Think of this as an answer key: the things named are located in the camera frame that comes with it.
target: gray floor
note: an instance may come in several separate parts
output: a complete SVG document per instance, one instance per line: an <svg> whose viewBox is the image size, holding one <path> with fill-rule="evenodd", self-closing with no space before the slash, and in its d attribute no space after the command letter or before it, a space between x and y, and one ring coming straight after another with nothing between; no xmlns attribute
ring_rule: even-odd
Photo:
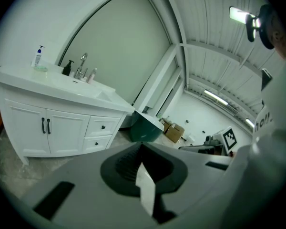
<svg viewBox="0 0 286 229"><path fill-rule="evenodd" d="M127 132L119 131L110 148L130 142ZM155 143L172 148L185 146L183 140L175 144L164 134L161 134ZM0 185L3 189L20 198L40 179L43 179L73 158L74 156L59 158L29 157L30 164L25 166L18 158L5 130L3 130L0 135Z"/></svg>

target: faucet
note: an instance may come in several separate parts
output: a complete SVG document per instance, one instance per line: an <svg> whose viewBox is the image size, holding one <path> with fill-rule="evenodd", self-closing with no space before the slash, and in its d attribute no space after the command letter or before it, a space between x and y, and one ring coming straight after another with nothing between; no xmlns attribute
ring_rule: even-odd
<svg viewBox="0 0 286 229"><path fill-rule="evenodd" d="M75 78L75 79L80 79L80 78L84 78L84 77L85 77L85 74L87 73L87 69L88 69L88 68L86 68L86 70L85 70L84 72L82 72L82 66L83 66L83 64L85 63L87 57L88 57L88 53L85 52L84 55L81 57L82 63L81 63L81 65L77 68L77 71L76 71L76 73L75 73L75 75L74 75L74 78Z"/></svg>

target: white countertop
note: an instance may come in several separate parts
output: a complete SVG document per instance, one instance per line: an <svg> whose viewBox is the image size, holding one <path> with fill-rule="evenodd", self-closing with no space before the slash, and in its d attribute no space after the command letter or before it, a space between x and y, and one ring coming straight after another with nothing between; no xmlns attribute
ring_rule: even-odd
<svg viewBox="0 0 286 229"><path fill-rule="evenodd" d="M62 67L58 67L52 65L47 72L39 72L30 66L1 66L0 83L81 104L134 112L134 107L122 99L113 88L98 82L89 85L62 75Z"/></svg>

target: black handle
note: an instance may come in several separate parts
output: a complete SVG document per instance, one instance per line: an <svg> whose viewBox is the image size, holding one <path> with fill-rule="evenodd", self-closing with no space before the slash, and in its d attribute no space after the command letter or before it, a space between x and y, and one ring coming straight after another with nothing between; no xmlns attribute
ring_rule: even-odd
<svg viewBox="0 0 286 229"><path fill-rule="evenodd" d="M48 134L51 134L51 132L50 132L50 125L49 125L50 119L47 119L47 122L48 122Z"/></svg>
<svg viewBox="0 0 286 229"><path fill-rule="evenodd" d="M44 130L44 126L43 126L44 118L41 118L41 121L42 121L42 124L41 124L41 126L42 126L42 133L46 134L46 132Z"/></svg>

